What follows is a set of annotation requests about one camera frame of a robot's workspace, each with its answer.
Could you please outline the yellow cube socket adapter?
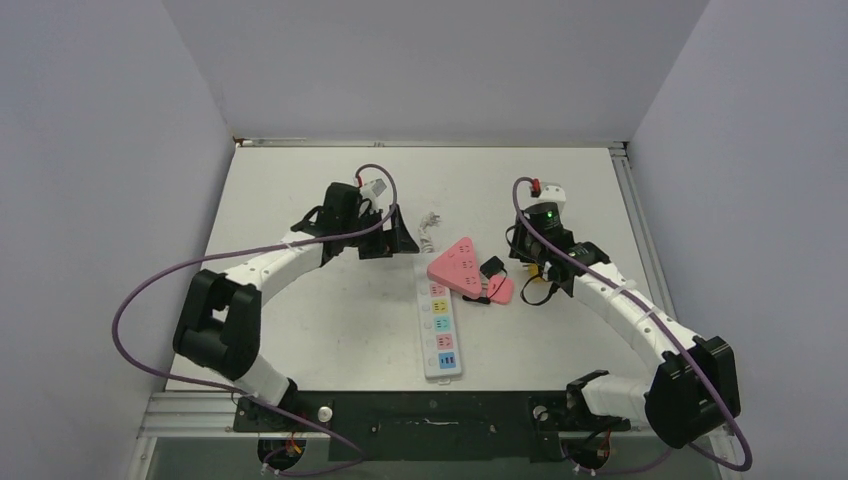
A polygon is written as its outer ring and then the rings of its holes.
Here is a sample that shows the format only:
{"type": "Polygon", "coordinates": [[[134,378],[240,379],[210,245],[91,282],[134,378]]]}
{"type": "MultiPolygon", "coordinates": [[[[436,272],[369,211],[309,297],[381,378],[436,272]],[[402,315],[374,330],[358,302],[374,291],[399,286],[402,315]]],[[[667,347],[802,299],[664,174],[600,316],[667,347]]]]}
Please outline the yellow cube socket adapter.
{"type": "Polygon", "coordinates": [[[528,274],[528,280],[531,283],[541,282],[539,267],[536,264],[526,264],[525,270],[527,271],[527,274],[528,274]]]}

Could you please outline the pink triangular socket adapter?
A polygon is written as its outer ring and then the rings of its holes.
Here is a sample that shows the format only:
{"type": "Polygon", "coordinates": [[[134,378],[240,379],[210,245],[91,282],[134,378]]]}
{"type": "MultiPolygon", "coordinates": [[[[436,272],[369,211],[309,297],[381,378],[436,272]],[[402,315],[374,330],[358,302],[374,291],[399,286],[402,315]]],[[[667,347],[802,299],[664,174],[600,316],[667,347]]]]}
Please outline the pink triangular socket adapter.
{"type": "Polygon", "coordinates": [[[480,264],[470,237],[461,238],[439,254],[428,264],[426,274],[431,281],[471,299],[483,293],[480,264]]]}

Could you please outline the black power adapter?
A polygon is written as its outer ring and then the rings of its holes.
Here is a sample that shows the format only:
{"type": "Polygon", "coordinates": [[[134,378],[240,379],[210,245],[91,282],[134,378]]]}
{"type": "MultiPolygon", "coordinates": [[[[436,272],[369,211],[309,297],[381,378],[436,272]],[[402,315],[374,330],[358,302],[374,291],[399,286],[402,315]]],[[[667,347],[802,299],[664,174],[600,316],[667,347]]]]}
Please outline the black power adapter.
{"type": "Polygon", "coordinates": [[[492,256],[480,265],[480,273],[486,279],[491,279],[505,271],[504,262],[497,256],[492,256]]]}

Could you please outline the white power strip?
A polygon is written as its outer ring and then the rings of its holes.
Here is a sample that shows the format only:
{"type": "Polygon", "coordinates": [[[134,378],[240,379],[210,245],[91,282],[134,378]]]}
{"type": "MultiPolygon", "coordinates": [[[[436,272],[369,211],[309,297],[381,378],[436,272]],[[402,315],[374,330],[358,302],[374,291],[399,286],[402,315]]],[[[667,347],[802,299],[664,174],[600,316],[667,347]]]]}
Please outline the white power strip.
{"type": "Polygon", "coordinates": [[[413,275],[424,376],[428,382],[446,385],[461,377],[463,365],[451,291],[427,274],[436,257],[414,255],[413,275]]]}

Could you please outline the pink square plug adapter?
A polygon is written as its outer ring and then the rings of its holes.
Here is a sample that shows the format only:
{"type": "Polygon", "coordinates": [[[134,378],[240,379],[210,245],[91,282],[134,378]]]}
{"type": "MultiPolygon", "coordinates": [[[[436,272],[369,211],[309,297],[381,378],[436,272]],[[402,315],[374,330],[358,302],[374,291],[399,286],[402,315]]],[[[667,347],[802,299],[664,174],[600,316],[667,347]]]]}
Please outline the pink square plug adapter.
{"type": "Polygon", "coordinates": [[[505,275],[495,274],[487,284],[486,298],[494,304],[508,305],[513,299],[515,283],[505,275]]]}

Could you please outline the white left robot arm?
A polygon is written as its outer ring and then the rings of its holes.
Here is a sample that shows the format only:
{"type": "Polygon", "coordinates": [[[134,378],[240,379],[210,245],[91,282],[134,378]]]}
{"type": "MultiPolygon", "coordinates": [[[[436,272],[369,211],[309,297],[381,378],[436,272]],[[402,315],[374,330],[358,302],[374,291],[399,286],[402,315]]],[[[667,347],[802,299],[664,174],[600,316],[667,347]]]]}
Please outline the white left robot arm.
{"type": "Polygon", "coordinates": [[[384,213],[378,199],[386,183],[334,182],[279,241],[223,272],[203,269],[192,278],[172,346],[175,353],[210,369],[259,398],[259,417],[274,430],[296,421],[296,383],[260,354],[265,303],[300,276],[326,265],[347,248],[362,260],[417,254],[420,249],[399,210],[384,213]]]}

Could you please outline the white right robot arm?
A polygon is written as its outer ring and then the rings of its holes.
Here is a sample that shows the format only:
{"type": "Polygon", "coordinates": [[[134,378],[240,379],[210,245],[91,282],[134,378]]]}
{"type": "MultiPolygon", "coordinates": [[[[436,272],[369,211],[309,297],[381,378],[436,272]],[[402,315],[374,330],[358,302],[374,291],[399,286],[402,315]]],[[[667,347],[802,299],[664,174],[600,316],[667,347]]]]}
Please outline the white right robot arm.
{"type": "Polygon", "coordinates": [[[565,414],[579,428],[604,419],[648,425],[680,449],[741,412],[735,355],[720,337],[705,339],[657,308],[592,242],[577,242],[553,202],[522,210],[509,242],[512,258],[539,267],[549,291],[592,310],[636,353],[646,382],[596,370],[566,387],[565,414]]]}

